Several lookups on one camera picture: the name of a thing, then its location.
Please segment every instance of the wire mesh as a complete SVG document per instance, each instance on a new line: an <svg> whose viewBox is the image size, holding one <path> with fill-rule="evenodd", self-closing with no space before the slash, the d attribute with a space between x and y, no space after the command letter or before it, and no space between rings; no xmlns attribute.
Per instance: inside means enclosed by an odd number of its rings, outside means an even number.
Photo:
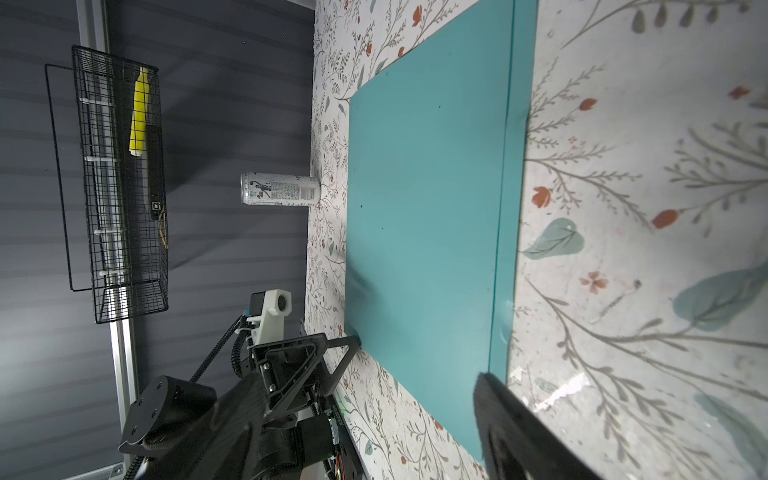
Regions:
<svg viewBox="0 0 768 480"><path fill-rule="evenodd" d="M96 323L168 308L157 69L79 46L72 63Z"/></svg>

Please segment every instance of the teal board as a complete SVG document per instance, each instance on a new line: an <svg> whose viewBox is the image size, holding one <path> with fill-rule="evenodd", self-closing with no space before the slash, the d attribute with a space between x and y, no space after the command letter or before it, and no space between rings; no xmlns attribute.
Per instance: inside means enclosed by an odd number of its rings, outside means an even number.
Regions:
<svg viewBox="0 0 768 480"><path fill-rule="evenodd" d="M535 12L481 0L349 106L347 326L477 459L475 380L506 372Z"/></svg>

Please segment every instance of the gray corrugated wall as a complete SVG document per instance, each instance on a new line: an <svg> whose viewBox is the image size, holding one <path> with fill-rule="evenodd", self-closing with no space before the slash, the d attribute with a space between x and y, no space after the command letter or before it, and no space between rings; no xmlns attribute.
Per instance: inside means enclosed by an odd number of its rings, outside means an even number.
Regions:
<svg viewBox="0 0 768 480"><path fill-rule="evenodd" d="M74 1L0 3L0 478L119 462L109 327L69 291L43 64L71 63ZM72 75L54 71L76 286L88 285Z"/></svg>
<svg viewBox="0 0 768 480"><path fill-rule="evenodd" d="M169 303L135 323L142 385L189 378L253 292L304 311L307 210L240 202L240 172L307 175L314 12L285 0L110 4L116 54L160 69L170 233ZM200 379L237 377L229 345Z"/></svg>
<svg viewBox="0 0 768 480"><path fill-rule="evenodd" d="M240 205L242 170L309 171L313 12L283 0L119 2L113 49L161 69L170 309L137 319L142 384L189 377L252 292L293 292L306 211ZM121 456L109 327L70 293L42 65L69 65L74 1L0 2L0 477L56 479ZM53 76L75 286L88 284L71 74ZM200 380L236 380L228 349Z"/></svg>

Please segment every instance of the floral tablecloth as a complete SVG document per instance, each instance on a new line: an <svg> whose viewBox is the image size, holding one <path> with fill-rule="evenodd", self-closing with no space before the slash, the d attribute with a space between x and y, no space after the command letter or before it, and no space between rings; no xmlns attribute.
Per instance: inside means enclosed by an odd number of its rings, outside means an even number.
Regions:
<svg viewBox="0 0 768 480"><path fill-rule="evenodd" d="M349 99L474 2L318 0L309 333L343 334ZM768 475L765 25L539 2L507 384L605 478ZM337 393L372 478L485 478L364 353Z"/></svg>

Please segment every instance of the red flower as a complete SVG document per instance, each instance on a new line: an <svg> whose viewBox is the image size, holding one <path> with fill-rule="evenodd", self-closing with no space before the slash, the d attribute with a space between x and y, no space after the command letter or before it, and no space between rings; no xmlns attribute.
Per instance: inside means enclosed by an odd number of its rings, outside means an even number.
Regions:
<svg viewBox="0 0 768 480"><path fill-rule="evenodd" d="M588 274L589 280L585 278L578 279L581 285L589 285L589 291L598 294L598 288L605 288L608 286L608 280L605 278L599 278L600 272L590 272Z"/></svg>
<svg viewBox="0 0 768 480"><path fill-rule="evenodd" d="M744 95L750 93L750 91L751 90L749 88L744 88L741 85L739 85L738 87L731 90L728 96L731 97L733 100L738 100L739 98L742 98Z"/></svg>
<svg viewBox="0 0 768 480"><path fill-rule="evenodd" d="M552 200L552 193L549 191L547 187L536 187L534 188L535 191L538 193L533 196L533 204L536 207L544 208L549 205L549 202Z"/></svg>
<svg viewBox="0 0 768 480"><path fill-rule="evenodd" d="M578 109L581 111L591 110L594 104L597 102L598 101L594 98L588 98L587 100L581 102L581 104L578 106Z"/></svg>
<svg viewBox="0 0 768 480"><path fill-rule="evenodd" d="M650 222L654 225L654 227L662 229L664 227L669 227L672 223L675 222L675 220L677 220L679 216L680 213L677 210L665 210L658 214L656 218Z"/></svg>
<svg viewBox="0 0 768 480"><path fill-rule="evenodd" d="M413 26L417 26L419 22L422 20L422 6L419 5L416 7L416 10L413 11Z"/></svg>

